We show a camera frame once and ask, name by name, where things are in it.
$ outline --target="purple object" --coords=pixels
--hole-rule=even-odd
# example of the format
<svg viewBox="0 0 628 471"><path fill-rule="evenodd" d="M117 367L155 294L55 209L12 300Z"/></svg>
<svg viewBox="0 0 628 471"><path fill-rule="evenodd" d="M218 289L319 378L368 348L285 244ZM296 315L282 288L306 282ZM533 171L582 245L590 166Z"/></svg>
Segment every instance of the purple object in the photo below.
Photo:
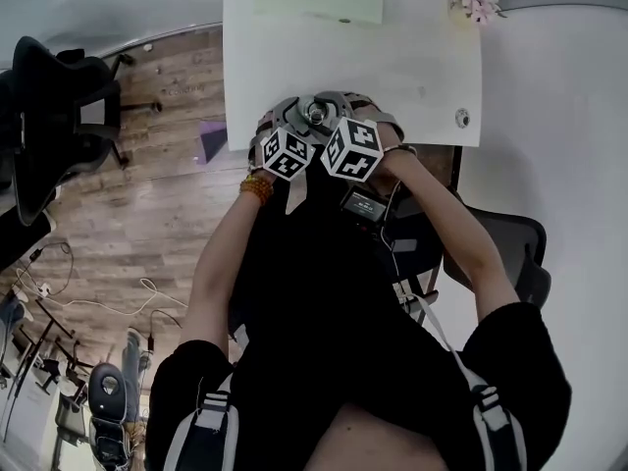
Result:
<svg viewBox="0 0 628 471"><path fill-rule="evenodd" d="M225 146L227 142L227 123L202 121L199 125L200 138L194 160L204 166Z"/></svg>

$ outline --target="bracelet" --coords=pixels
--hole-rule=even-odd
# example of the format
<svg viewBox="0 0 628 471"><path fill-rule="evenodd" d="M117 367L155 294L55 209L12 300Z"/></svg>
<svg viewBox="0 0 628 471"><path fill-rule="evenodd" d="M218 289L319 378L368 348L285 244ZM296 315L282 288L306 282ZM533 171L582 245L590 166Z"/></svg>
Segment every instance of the bracelet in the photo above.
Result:
<svg viewBox="0 0 628 471"><path fill-rule="evenodd" d="M239 185L239 191L253 192L262 203L262 206L268 202L273 195L273 186L263 178L248 175Z"/></svg>
<svg viewBox="0 0 628 471"><path fill-rule="evenodd" d="M412 145L409 145L408 143L401 143L399 145L389 146L388 148L384 149L384 155L392 152L393 150L403 150L404 152L410 152L415 157L417 156L416 148L414 148Z"/></svg>

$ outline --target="mesh chair back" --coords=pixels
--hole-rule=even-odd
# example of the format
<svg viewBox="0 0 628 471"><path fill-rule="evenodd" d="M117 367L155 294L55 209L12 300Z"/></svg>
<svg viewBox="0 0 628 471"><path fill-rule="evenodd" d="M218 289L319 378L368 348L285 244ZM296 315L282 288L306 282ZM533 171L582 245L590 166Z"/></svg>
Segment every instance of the mesh chair back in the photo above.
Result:
<svg viewBox="0 0 628 471"><path fill-rule="evenodd" d="M72 401L70 397L59 394L59 405L55 416L59 437L74 446L86 440L85 420L82 405Z"/></svg>
<svg viewBox="0 0 628 471"><path fill-rule="evenodd" d="M543 306L550 292L550 274L541 268L547 236L536 220L515 215L467 209L484 226L497 246L506 275L521 301ZM463 286L473 290L471 282L453 259L445 254L445 272Z"/></svg>

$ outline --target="wooden floor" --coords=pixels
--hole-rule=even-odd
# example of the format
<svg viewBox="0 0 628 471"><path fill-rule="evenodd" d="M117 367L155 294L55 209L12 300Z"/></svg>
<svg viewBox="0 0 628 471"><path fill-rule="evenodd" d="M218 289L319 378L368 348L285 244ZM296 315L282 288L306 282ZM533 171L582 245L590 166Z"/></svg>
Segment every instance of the wooden floor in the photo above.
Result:
<svg viewBox="0 0 628 471"><path fill-rule="evenodd" d="M131 163L121 171L110 157L98 173L64 185L60 199L49 207L58 228L42 243L66 240L75 255L70 284L56 297L59 302L94 300L132 313L151 296L140 278L151 279L161 291L187 302L195 263L236 198L246 175L246 156L225 147L206 166L193 159L200 148L199 123L225 120L220 27L158 40L150 52L141 47L128 52L136 65L122 67L119 73L123 104L159 99L163 112L123 114L120 147ZM420 153L437 178L448 183L452 148L431 145L421 147ZM49 249L31 271L55 291L63 286L69 267L64 253ZM14 279L14 268L5 271L0 289L6 290ZM89 303L45 305L76 331L79 359L91 363L111 354L111 361L120 364L127 327L148 336L150 310L161 309L178 319L185 314L183 307L162 296L134 316ZM37 338L47 321L34 302L28 308L35 322L25 329ZM156 313L153 336L155 366L145 377L145 391L157 364L175 349L179 329Z"/></svg>

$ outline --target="black chair backrest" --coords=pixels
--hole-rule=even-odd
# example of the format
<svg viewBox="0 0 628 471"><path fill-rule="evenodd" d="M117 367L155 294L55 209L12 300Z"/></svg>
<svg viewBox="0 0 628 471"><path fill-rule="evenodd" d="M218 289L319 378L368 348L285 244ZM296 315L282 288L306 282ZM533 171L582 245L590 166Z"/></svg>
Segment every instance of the black chair backrest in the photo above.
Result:
<svg viewBox="0 0 628 471"><path fill-rule="evenodd" d="M16 100L15 75L0 73L0 152L22 146L22 116Z"/></svg>
<svg viewBox="0 0 628 471"><path fill-rule="evenodd" d="M10 155L0 153L0 193L8 190L13 182L13 160Z"/></svg>
<svg viewBox="0 0 628 471"><path fill-rule="evenodd" d="M541 267L547 236L536 220L515 215L467 209L484 226L501 255L510 282L521 301L542 307L551 286L550 273ZM473 290L471 282L453 259L445 254L445 272L455 281Z"/></svg>
<svg viewBox="0 0 628 471"><path fill-rule="evenodd" d="M110 363L96 365L89 376L89 410L98 418L121 423L127 414L127 390L122 372Z"/></svg>
<svg viewBox="0 0 628 471"><path fill-rule="evenodd" d="M80 107L113 99L117 110L108 112L118 112L118 127L120 86L101 59L64 63L28 36L16 46L11 75L25 142L25 150L13 155L14 182L20 220L29 226L67 176L94 171L109 155L110 140L79 131Z"/></svg>

